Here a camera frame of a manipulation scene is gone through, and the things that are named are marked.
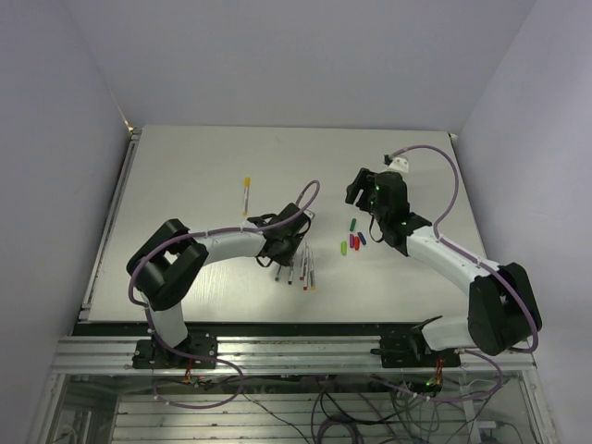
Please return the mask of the yellow ended white pen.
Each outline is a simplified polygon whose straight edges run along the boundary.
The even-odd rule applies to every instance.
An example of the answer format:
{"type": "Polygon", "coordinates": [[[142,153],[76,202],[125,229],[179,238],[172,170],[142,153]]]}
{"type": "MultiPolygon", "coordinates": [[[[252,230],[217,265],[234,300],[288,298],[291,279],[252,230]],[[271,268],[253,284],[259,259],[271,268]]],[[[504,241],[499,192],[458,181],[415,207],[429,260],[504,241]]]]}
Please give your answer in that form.
{"type": "Polygon", "coordinates": [[[247,216],[249,213],[249,198],[250,198],[250,188],[246,188],[244,186],[244,181],[243,181],[243,199],[242,199],[242,215],[243,216],[247,216]]]}

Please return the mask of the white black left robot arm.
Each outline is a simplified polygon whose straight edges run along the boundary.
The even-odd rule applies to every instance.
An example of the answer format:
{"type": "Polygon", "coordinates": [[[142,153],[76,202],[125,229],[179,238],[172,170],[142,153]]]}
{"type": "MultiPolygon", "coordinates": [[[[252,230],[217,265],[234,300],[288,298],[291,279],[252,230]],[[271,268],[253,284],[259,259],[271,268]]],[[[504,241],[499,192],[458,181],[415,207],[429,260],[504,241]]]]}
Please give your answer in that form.
{"type": "Polygon", "coordinates": [[[187,360],[190,335],[181,302],[203,267],[242,257],[289,266],[312,221],[312,214],[295,203],[277,215],[249,217],[240,227],[193,236],[180,220],[166,221],[126,265],[131,285],[142,294],[141,304],[160,337],[157,358],[168,367],[187,360]]]}

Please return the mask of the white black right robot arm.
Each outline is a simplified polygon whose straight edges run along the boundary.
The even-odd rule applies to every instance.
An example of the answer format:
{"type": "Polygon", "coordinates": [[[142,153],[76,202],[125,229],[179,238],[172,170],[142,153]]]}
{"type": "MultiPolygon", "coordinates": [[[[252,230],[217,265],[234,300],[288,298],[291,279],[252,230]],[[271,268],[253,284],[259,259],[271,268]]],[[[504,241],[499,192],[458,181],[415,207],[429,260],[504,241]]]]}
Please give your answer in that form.
{"type": "Polygon", "coordinates": [[[496,356],[537,339],[542,319],[526,270],[516,263],[481,259],[437,236],[432,223],[412,211],[400,173],[360,169],[346,189],[345,202],[371,216],[382,242],[438,272],[468,300],[466,316],[436,316],[419,325],[407,345],[415,364],[429,365],[447,349],[478,349],[496,356]]]}

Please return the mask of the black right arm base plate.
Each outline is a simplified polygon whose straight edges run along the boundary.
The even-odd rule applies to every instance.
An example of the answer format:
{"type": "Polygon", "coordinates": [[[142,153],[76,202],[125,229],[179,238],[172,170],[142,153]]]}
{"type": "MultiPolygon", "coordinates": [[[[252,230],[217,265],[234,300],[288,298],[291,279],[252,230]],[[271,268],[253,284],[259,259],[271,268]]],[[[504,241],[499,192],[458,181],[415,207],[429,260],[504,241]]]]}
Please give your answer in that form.
{"type": "Polygon", "coordinates": [[[370,353],[383,368],[456,368],[462,363],[454,349],[433,351],[422,339],[406,337],[381,337],[370,353]]]}

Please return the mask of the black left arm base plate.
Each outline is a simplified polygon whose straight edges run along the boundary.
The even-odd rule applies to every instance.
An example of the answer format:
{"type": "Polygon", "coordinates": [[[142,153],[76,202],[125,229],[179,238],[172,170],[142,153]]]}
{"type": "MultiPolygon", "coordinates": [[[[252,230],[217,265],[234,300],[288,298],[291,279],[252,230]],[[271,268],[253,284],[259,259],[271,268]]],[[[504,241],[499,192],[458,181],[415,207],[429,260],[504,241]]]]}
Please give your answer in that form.
{"type": "Polygon", "coordinates": [[[143,339],[136,343],[132,356],[133,369],[165,370],[214,369],[217,357],[217,341],[210,336],[188,336],[172,352],[155,339],[143,339]]]}

